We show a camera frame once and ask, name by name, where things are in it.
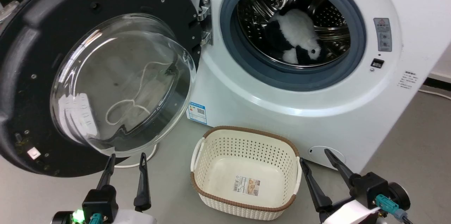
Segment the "gray floor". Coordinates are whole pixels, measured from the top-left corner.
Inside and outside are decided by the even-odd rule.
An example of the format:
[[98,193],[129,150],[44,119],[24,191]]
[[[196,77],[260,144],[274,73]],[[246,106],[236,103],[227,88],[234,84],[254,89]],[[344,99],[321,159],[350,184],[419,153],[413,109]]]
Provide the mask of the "gray floor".
[[[412,207],[409,217],[416,224],[448,223],[451,198],[451,101],[418,93],[372,158],[365,171],[373,171],[408,190]],[[151,210],[163,224],[261,223],[231,216],[205,206],[189,179],[192,150],[208,129],[183,119],[161,142],[149,162]],[[127,160],[135,163],[137,157]],[[336,171],[311,165],[314,176],[332,200],[346,197],[347,189]],[[49,223],[56,211],[80,208],[86,193],[97,185],[100,174],[57,179],[26,173],[0,159],[1,223]],[[120,208],[132,208],[139,172],[116,169],[111,179]],[[317,224],[305,182],[295,203],[274,223]]]

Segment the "blue label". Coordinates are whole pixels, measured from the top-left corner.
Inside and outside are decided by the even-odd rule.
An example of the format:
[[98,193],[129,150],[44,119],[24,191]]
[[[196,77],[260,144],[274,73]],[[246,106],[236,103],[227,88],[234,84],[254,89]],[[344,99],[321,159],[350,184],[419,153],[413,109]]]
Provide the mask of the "blue label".
[[190,120],[206,124],[205,106],[190,102],[188,105],[188,113],[190,114]]

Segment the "brown basket rim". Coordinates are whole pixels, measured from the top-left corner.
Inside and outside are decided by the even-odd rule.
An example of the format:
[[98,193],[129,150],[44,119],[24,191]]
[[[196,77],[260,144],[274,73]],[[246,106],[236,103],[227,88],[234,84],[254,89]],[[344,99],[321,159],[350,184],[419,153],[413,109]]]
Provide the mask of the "brown basket rim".
[[[296,148],[295,144],[293,144],[293,142],[289,141],[288,139],[276,135],[276,134],[272,134],[269,132],[265,132],[265,131],[258,131],[255,129],[249,129],[249,128],[244,128],[244,127],[237,127],[237,126],[216,126],[214,128],[209,129],[204,135],[204,138],[207,138],[211,133],[215,132],[215,131],[219,131],[219,130],[232,130],[232,131],[243,131],[243,132],[250,132],[250,133],[254,133],[254,134],[259,134],[262,136],[267,136],[267,137],[271,137],[274,139],[278,139],[282,142],[285,142],[286,144],[288,144],[293,151],[295,152],[296,157],[299,157],[299,152],[298,149]],[[215,195],[212,195],[210,193],[206,193],[203,190],[201,190],[198,185],[196,184],[196,180],[194,178],[194,172],[191,172],[191,183],[193,184],[194,189],[200,194],[203,195],[204,197],[207,198],[211,198],[212,200],[216,200],[222,203],[226,203],[229,205],[233,205],[233,206],[238,206],[238,207],[242,207],[242,208],[247,208],[247,209],[251,209],[251,210],[256,210],[256,211],[265,211],[265,212],[280,212],[283,211],[285,209],[287,209],[294,201],[296,198],[296,195],[293,194],[290,199],[287,201],[287,203],[285,203],[282,206],[279,207],[262,207],[262,206],[256,206],[256,205],[247,205],[247,204],[242,204],[242,203],[238,203],[235,201],[231,201],[231,200],[226,200],[224,198],[221,197],[216,197]]]

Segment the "blue connector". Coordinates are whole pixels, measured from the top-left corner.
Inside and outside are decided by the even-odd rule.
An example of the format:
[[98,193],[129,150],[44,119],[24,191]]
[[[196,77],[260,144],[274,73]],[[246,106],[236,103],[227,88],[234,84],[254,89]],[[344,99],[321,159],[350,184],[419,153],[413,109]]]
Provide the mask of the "blue connector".
[[394,203],[382,194],[376,196],[376,205],[387,213],[393,215],[399,222],[404,222],[403,218],[407,218],[406,211],[399,209],[399,205],[397,203]]
[[93,214],[89,224],[103,224],[103,216],[101,214]]

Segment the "white plastic basket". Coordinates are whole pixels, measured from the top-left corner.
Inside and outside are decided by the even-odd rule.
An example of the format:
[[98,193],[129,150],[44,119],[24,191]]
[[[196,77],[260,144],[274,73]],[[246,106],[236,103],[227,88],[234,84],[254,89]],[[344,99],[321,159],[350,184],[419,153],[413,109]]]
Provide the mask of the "white plastic basket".
[[206,132],[191,159],[191,181],[202,201],[250,219],[279,217],[295,200],[301,176],[292,142],[241,127]]

